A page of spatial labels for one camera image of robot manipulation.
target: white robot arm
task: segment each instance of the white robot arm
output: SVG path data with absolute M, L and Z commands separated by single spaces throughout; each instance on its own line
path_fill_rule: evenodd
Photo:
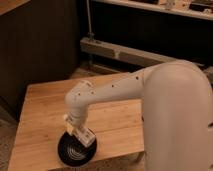
M 212 89 L 187 61 L 145 68 L 97 88 L 80 82 L 66 95 L 70 133 L 84 124 L 88 105 L 134 98 L 143 100 L 147 171 L 213 170 Z

